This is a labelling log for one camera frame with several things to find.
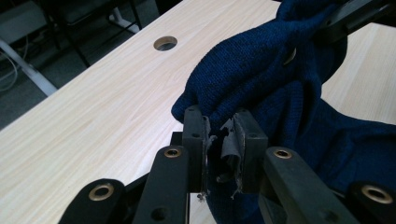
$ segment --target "folded fabric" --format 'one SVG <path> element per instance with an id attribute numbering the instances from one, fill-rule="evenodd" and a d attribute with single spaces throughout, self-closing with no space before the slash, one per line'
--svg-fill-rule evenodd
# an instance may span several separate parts
<path id="1" fill-rule="evenodd" d="M 347 40 L 319 46 L 311 37 L 337 7 L 331 0 L 285 0 L 274 20 L 216 45 L 191 73 L 174 117 L 182 122 L 184 110 L 198 105 L 212 134 L 220 135 L 244 107 L 272 146 L 297 151 L 330 187 L 345 191 L 353 181 L 372 180 L 396 189 L 396 127 L 345 117 L 320 99 L 322 83 L 345 58 Z M 234 182 L 217 183 L 220 150 L 219 140 L 208 164 L 207 201 L 215 220 L 262 222 L 257 195 L 234 194 Z"/>

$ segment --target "light wood tabletop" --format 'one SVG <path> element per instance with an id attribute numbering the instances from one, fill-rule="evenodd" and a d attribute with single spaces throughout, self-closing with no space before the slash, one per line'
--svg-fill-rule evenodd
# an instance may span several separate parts
<path id="1" fill-rule="evenodd" d="M 221 40 L 275 17 L 269 0 L 184 0 L 0 132 L 0 223 L 57 223 L 87 184 L 129 184 L 181 131 L 170 110 L 192 69 Z M 177 45 L 158 51 L 154 42 Z M 356 118 L 396 124 L 396 29 L 349 38 L 323 98 Z M 191 196 L 191 223 L 214 223 Z"/>

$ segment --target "chair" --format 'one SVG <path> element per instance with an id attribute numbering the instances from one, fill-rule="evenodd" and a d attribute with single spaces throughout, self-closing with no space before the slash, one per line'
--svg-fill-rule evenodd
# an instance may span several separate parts
<path id="1" fill-rule="evenodd" d="M 134 0 L 128 1 L 134 13 L 135 22 L 132 22 L 123 30 L 126 30 L 135 23 L 137 23 L 139 29 L 142 29 Z M 81 25 L 86 21 L 90 21 L 104 14 L 107 14 L 108 17 L 109 12 L 123 2 L 126 2 L 126 0 L 38 0 L 38 4 L 43 9 L 49 31 L 54 37 L 56 47 L 58 49 L 60 48 L 54 32 L 54 23 L 58 24 L 58 27 L 64 33 L 70 45 L 87 67 L 89 67 L 90 64 L 71 37 L 69 30 L 74 26 Z"/>

